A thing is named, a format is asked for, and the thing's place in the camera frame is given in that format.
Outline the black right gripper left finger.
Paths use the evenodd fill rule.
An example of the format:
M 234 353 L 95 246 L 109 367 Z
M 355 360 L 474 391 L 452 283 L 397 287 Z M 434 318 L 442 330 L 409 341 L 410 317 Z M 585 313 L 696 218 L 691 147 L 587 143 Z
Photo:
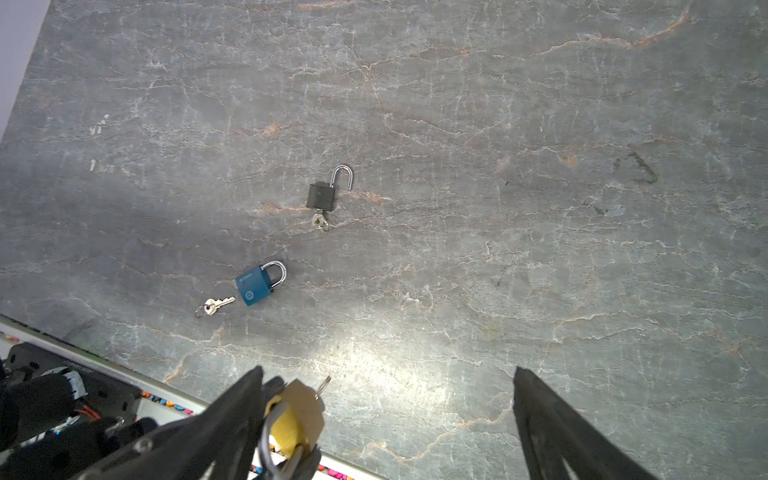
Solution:
M 201 414 L 163 425 L 76 474 L 76 479 L 245 479 L 267 403 L 257 366 Z

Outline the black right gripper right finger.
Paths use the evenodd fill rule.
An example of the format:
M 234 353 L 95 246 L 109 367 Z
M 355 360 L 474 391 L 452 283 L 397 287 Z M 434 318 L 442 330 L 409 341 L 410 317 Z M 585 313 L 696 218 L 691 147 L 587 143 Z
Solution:
M 513 412 L 532 479 L 652 479 L 533 371 L 513 377 Z

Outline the brass padlock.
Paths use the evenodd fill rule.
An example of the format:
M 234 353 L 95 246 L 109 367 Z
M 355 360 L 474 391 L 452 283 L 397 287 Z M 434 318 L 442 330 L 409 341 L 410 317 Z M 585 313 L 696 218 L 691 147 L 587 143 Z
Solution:
M 319 391 L 300 380 L 288 383 L 267 403 L 257 445 L 267 479 L 291 479 L 317 450 L 324 409 Z

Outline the silver key with ring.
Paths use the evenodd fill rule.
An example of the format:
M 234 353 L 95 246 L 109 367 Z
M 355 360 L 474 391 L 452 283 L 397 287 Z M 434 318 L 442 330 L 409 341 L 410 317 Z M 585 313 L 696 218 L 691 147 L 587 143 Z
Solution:
M 325 378 L 325 379 L 324 379 L 324 380 L 321 382 L 321 384 L 318 386 L 318 388 L 317 388 L 317 389 L 316 389 L 316 391 L 315 391 L 315 396 L 316 396 L 317 398 L 320 398 L 320 397 L 322 396 L 322 393 L 323 393 L 323 392 L 326 390 L 326 388 L 327 388 L 327 387 L 328 387 L 328 385 L 330 384 L 331 380 L 332 380 L 332 377 L 331 377 L 330 375 L 328 375 L 328 376 L 327 376 L 327 377 L 326 377 L 326 378 Z

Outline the small key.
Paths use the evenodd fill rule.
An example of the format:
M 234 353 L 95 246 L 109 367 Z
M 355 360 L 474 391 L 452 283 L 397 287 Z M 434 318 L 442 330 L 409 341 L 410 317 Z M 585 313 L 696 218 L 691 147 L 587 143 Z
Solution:
M 209 298 L 194 313 L 195 318 L 215 315 L 222 307 L 235 303 L 236 297 L 226 297 L 223 299 Z

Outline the blue padlock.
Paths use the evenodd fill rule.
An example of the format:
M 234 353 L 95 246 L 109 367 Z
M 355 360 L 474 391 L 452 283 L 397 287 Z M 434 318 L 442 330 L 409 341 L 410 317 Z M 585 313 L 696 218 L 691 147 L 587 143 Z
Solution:
M 279 270 L 276 280 L 270 276 L 270 269 Z M 235 284 L 243 302 L 247 306 L 252 306 L 270 296 L 285 282 L 287 276 L 288 270 L 285 264 L 279 260 L 273 260 L 236 277 Z

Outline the black padlock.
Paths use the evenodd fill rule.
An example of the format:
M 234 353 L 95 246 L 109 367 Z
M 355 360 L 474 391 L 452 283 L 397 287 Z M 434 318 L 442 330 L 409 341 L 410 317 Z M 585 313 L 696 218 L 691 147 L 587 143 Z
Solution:
M 338 179 L 342 172 L 347 175 L 347 189 L 351 191 L 354 185 L 354 171 L 349 165 L 340 164 L 333 170 L 329 182 L 316 182 L 309 186 L 306 207 L 324 212 L 333 211 Z

